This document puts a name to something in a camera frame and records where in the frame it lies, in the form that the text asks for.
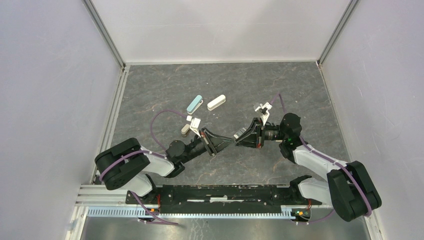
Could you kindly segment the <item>small beige stapler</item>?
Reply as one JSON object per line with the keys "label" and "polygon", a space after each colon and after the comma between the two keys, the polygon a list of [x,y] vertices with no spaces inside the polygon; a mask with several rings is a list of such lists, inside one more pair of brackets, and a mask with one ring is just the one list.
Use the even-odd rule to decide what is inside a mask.
{"label": "small beige stapler", "polygon": [[182,129],[181,129],[181,135],[183,136],[183,137],[186,137],[188,134],[189,134],[189,132],[191,131],[191,129],[190,129],[190,125],[189,124],[185,124],[183,127],[182,127]]}

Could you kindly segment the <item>white stapler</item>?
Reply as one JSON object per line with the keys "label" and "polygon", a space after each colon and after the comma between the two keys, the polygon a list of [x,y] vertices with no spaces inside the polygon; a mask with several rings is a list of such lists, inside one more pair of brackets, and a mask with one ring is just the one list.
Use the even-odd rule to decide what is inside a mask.
{"label": "white stapler", "polygon": [[226,102],[226,96],[224,94],[219,95],[218,97],[214,98],[207,104],[207,109],[209,111],[213,111],[217,107],[221,106]]}

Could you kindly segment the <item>staple box grey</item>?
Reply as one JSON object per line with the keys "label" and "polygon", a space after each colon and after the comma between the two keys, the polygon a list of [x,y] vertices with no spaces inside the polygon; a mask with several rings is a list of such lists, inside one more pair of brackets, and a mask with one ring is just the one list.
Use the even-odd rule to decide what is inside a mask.
{"label": "staple box grey", "polygon": [[244,133],[246,132],[246,128],[242,127],[241,129],[239,129],[234,135],[233,138],[235,140],[237,140],[238,138],[240,138]]}

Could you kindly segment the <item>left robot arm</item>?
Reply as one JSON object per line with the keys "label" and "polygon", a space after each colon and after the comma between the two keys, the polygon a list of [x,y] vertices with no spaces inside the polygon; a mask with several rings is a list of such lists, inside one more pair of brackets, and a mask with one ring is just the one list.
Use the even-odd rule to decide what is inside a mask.
{"label": "left robot arm", "polygon": [[116,190],[141,172],[174,178],[184,171],[185,163],[204,153],[215,156],[233,143],[232,138],[214,134],[204,127],[188,144],[181,140],[172,141],[163,155],[143,148],[136,138],[131,137],[99,153],[94,163],[100,172],[99,181],[108,190]]}

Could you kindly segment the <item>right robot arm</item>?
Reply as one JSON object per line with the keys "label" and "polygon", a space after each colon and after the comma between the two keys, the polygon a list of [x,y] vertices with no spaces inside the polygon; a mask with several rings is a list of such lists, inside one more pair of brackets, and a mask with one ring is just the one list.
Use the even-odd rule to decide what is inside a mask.
{"label": "right robot arm", "polygon": [[286,113],[280,122],[263,123],[255,117],[248,128],[234,134],[240,147],[260,149],[265,141],[279,142],[281,155],[294,164],[303,166],[321,180],[311,176],[296,179],[289,189],[289,199],[302,204],[307,199],[331,206],[346,222],[370,216],[382,206],[382,199],[365,167],[359,161],[346,162],[324,154],[308,144],[301,135],[301,118]]}

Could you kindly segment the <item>light blue stapler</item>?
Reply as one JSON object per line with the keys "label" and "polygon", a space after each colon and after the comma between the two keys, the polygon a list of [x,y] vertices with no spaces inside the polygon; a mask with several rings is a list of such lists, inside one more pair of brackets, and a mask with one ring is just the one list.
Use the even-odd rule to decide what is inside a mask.
{"label": "light blue stapler", "polygon": [[188,115],[192,115],[202,104],[204,100],[201,95],[197,95],[191,103],[187,106],[186,112]]}

